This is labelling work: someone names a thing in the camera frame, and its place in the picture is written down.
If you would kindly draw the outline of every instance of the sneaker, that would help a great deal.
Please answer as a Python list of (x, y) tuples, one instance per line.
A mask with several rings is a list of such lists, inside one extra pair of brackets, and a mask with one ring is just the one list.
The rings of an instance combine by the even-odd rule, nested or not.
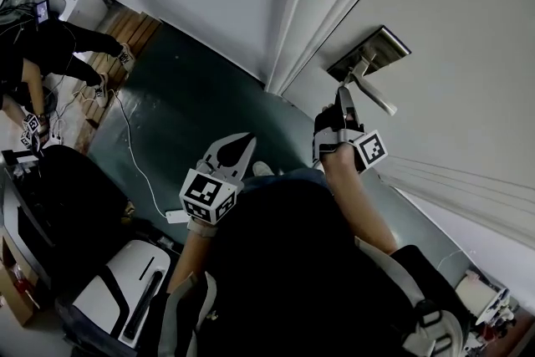
[(130, 46), (128, 46), (127, 43), (122, 43), (121, 46), (123, 47), (123, 50), (120, 52), (117, 58), (119, 59), (120, 63), (123, 64), (125, 70), (130, 73), (134, 68), (135, 57), (132, 54), (132, 51), (130, 51)]
[(259, 176), (275, 176), (271, 168), (265, 162), (255, 162), (252, 165), (252, 173), (255, 177)]
[(106, 107), (108, 104), (108, 75), (100, 75), (100, 85), (94, 87), (94, 99), (99, 107)]

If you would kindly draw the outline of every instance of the green floor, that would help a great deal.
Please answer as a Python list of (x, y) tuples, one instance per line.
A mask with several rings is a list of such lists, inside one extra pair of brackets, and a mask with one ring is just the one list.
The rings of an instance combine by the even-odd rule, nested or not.
[[(135, 158), (150, 178), (163, 212), (181, 207), (178, 194), (188, 169), (195, 168), (214, 140), (226, 135), (255, 133), (258, 143), (253, 160), (266, 161), (275, 171), (311, 164), (313, 122), (309, 117), (263, 92), (255, 79), (172, 27), (162, 26), (150, 41), (120, 98), (130, 120)], [(184, 242), (186, 227), (170, 225), (158, 214), (145, 179), (132, 163), (117, 103), (100, 126), (89, 156), (133, 201), (137, 216)], [(373, 171), (366, 172), (363, 180), (401, 246), (417, 245), (435, 266), (458, 250)], [(467, 257), (456, 253), (445, 260), (441, 272), (456, 285), (469, 266)]]

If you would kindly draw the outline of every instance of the white door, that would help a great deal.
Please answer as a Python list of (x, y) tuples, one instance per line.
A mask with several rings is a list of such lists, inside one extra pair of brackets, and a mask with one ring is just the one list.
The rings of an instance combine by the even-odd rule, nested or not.
[(386, 182), (535, 247), (535, 0), (359, 0), (283, 93), (310, 117), (334, 102), (325, 70), (380, 25), (412, 54), (352, 84), (390, 153)]

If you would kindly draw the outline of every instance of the wooden pallet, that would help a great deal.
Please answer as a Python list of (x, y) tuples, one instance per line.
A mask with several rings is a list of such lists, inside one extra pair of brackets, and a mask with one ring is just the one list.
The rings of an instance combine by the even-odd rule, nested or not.
[[(158, 20), (149, 17), (145, 13), (136, 13), (128, 8), (124, 8), (106, 33), (116, 38), (120, 43), (127, 42), (132, 54), (138, 57), (160, 24)], [(108, 89), (119, 90), (120, 86), (128, 77), (120, 61), (107, 54), (93, 53), (88, 64), (97, 73), (108, 75)], [(82, 91), (77, 96), (77, 100), (82, 104), (82, 111), (86, 119), (91, 121), (93, 126), (100, 124), (100, 121), (104, 118), (105, 111), (113, 103), (112, 94), (110, 93), (108, 106), (103, 109), (93, 100), (93, 88), (88, 88), (81, 83), (76, 90), (80, 89)]]

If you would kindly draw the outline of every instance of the black pants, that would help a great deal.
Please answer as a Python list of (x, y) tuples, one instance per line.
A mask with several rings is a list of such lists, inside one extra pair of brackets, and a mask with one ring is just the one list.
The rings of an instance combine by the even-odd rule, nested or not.
[[(59, 27), (55, 29), (54, 32), (58, 31), (70, 34), (70, 38), (73, 41), (69, 43), (69, 37), (66, 38), (65, 45), (67, 47), (72, 47), (69, 48), (70, 55), (73, 53), (94, 51), (96, 53), (106, 53), (112, 57), (117, 57), (122, 50), (120, 43), (108, 34), (93, 32), (70, 23), (60, 23), (59, 26), (62, 26), (63, 28)], [(73, 55), (71, 58), (69, 58), (69, 60), (69, 66), (63, 70), (63, 73), (61, 68), (54, 68), (54, 70), (50, 70), (49, 73), (64, 74), (66, 76), (83, 80), (86, 82), (87, 86), (95, 86), (100, 84), (99, 74), (97, 74), (89, 64), (84, 63), (82, 60), (77, 59)]]

